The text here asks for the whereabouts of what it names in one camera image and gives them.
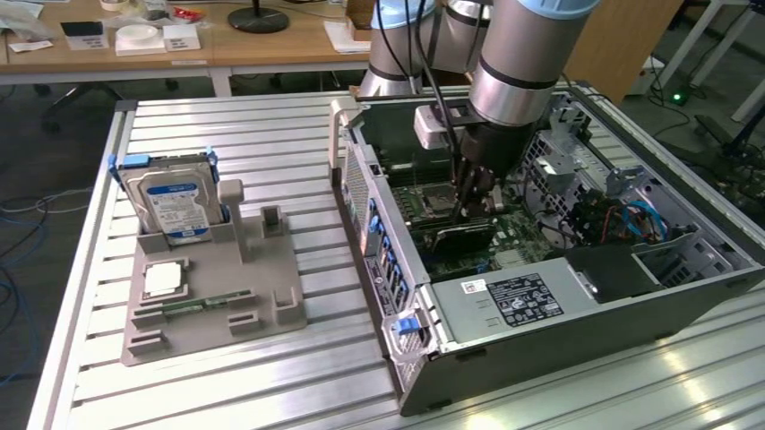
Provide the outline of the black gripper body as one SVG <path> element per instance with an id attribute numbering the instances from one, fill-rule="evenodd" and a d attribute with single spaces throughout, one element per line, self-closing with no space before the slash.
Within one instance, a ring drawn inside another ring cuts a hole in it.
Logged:
<path id="1" fill-rule="evenodd" d="M 465 127 L 460 153 L 462 173 L 484 168 L 505 176 L 520 164 L 522 152 L 536 131 L 534 124 L 504 126 L 493 123 Z"/>

